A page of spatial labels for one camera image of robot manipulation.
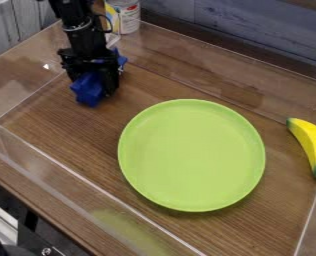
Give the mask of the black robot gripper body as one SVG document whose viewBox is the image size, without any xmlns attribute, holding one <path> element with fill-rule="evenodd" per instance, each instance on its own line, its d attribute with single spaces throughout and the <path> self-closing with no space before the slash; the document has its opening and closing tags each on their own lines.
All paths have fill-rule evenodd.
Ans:
<svg viewBox="0 0 316 256">
<path fill-rule="evenodd" d="M 58 55 L 61 60 L 77 59 L 82 62 L 106 57 L 110 55 L 110 48 L 106 42 L 106 32 L 101 28 L 65 28 L 70 42 L 69 48 L 61 48 Z"/>
</svg>

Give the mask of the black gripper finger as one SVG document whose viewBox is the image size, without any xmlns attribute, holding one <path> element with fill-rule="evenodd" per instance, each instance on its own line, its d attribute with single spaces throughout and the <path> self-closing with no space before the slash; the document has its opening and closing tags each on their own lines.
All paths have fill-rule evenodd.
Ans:
<svg viewBox="0 0 316 256">
<path fill-rule="evenodd" d="M 101 82 L 104 88 L 104 94 L 110 97 L 120 87 L 120 71 L 116 63 L 106 63 L 101 69 Z"/>
<path fill-rule="evenodd" d="M 77 59 L 62 60 L 62 68 L 66 70 L 66 73 L 71 81 L 76 81 L 82 74 L 81 66 L 82 62 Z"/>
</svg>

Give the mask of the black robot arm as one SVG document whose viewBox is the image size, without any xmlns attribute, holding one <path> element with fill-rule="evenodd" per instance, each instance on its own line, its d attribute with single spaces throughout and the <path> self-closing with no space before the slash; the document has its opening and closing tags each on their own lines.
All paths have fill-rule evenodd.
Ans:
<svg viewBox="0 0 316 256">
<path fill-rule="evenodd" d="M 62 20 L 70 47 L 58 50 L 62 68 L 73 81 L 78 98 L 100 100 L 110 97 L 120 86 L 120 52 L 108 47 L 101 13 L 93 10 L 94 0 L 49 0 Z"/>
</svg>

